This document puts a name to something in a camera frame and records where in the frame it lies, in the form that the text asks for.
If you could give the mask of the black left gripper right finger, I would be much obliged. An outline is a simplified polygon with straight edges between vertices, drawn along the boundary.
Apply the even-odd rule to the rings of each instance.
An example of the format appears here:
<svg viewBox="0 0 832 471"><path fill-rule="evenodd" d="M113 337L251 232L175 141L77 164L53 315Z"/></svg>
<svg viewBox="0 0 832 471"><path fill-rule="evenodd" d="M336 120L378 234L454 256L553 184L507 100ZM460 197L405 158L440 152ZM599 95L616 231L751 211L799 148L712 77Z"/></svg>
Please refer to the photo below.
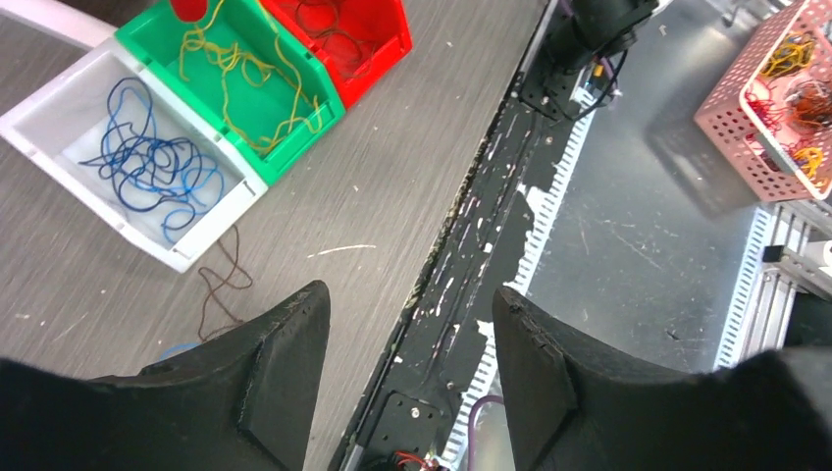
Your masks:
<svg viewBox="0 0 832 471"><path fill-rule="evenodd" d="M831 351L766 350L685 373L597 340L512 288L493 299L519 470L827 470Z"/></svg>

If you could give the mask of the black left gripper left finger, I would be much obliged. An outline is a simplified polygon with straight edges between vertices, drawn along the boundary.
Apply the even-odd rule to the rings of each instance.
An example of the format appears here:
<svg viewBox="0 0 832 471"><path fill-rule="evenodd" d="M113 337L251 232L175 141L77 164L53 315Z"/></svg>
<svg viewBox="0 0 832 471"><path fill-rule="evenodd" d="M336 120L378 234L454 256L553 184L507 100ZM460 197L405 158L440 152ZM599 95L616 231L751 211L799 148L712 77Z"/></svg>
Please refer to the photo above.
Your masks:
<svg viewBox="0 0 832 471"><path fill-rule="evenodd" d="M299 470L331 325L313 281L131 377L1 363L5 470Z"/></svg>

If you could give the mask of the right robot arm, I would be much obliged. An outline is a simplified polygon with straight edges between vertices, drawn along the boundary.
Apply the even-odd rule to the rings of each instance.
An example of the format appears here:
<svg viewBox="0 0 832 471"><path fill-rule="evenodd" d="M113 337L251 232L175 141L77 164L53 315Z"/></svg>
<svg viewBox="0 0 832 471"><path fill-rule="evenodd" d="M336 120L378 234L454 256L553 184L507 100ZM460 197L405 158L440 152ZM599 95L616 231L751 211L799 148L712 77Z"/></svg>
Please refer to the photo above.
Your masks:
<svg viewBox="0 0 832 471"><path fill-rule="evenodd" d="M626 51L636 42L636 30L661 9L656 0L576 0L559 5L562 14L548 27L543 50L553 67L565 74Z"/></svg>

